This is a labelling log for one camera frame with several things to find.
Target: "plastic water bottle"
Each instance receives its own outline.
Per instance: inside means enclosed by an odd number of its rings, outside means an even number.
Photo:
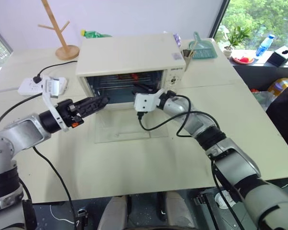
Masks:
[[[86,30],[81,30],[81,36],[86,38],[112,37],[111,35],[108,34],[100,34],[97,31],[86,31]]]
[[[270,34],[267,38],[265,38],[265,40],[263,42],[261,42],[260,46],[258,47],[257,51],[256,51],[256,57],[259,58],[263,55],[263,53],[270,48],[272,42],[273,42],[273,38],[275,36],[273,34]]]

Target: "dustpan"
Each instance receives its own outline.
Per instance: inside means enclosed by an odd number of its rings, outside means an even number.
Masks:
[[[209,41],[201,40],[197,32],[193,33],[194,41],[189,43],[189,49],[194,50],[193,59],[216,58],[217,54],[213,44]]]

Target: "wooden stand base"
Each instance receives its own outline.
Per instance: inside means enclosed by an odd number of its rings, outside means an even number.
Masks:
[[[65,52],[65,49],[63,47],[57,49],[56,56],[58,57],[58,59],[70,60],[79,55],[79,48],[77,46],[68,45],[67,47],[69,48],[68,53]]]

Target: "white power strip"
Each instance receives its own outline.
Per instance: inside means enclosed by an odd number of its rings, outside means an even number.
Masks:
[[[66,78],[59,78],[59,81],[60,81],[59,95],[62,95],[65,93],[65,90],[67,88],[67,80]],[[39,83],[36,84],[33,81],[33,78],[25,78],[18,89],[18,93],[21,96],[36,95],[43,91],[42,84],[43,84],[43,81],[40,81]]]

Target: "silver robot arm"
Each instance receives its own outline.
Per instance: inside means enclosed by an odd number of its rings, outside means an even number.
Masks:
[[[74,128],[84,122],[82,118],[99,111],[107,103],[107,97],[89,97],[75,103],[67,99],[58,103],[55,109],[65,125]],[[22,223],[26,218],[24,209],[29,209],[29,215],[33,211],[27,203],[21,203],[24,196],[23,187],[19,183],[17,164],[13,157],[18,152],[49,139],[52,133],[59,130],[59,123],[48,110],[39,115],[32,114],[19,119],[0,131],[0,229],[13,226],[14,223]]]
[[[156,107],[175,116],[188,111],[188,101],[167,92],[156,97],[137,93],[134,108],[139,119],[143,113]],[[175,120],[183,123],[186,115]],[[223,187],[237,194],[245,204],[253,222],[259,229],[288,230],[288,195],[279,187],[264,181],[256,163],[232,139],[216,127],[214,121],[203,114],[190,114],[184,129],[196,139],[206,155],[214,162],[213,170]]]

